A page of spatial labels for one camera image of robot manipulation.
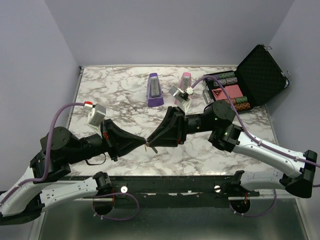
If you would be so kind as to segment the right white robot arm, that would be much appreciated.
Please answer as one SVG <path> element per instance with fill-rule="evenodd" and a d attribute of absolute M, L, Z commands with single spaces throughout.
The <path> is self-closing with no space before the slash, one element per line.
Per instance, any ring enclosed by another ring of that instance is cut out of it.
<path fill-rule="evenodd" d="M 187 135 L 210 132 L 208 141 L 218 150 L 251 157 L 274 168 L 273 171 L 240 172 L 230 183 L 230 191 L 241 196 L 247 191 L 281 189 L 298 198 L 312 196 L 317 153 L 289 150 L 249 133 L 233 123 L 237 113 L 224 100 L 205 108 L 203 113 L 185 114 L 178 107 L 168 107 L 158 128 L 147 138 L 148 147 L 177 147 Z"/>

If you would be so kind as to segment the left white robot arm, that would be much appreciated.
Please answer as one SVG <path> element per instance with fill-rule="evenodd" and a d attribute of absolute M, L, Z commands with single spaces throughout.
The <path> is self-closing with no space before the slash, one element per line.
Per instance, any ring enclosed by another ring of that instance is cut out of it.
<path fill-rule="evenodd" d="M 115 188 L 106 172 L 62 187 L 47 187 L 71 172 L 70 166 L 104 155 L 117 161 L 146 143 L 143 137 L 122 130 L 110 119 L 100 125 L 101 133 L 77 138 L 67 128 L 55 127 L 52 135 L 40 140 L 41 151 L 30 161 L 20 180 L 0 194 L 0 224 L 20 225 L 32 222 L 43 212 L 78 198 L 115 198 Z"/>

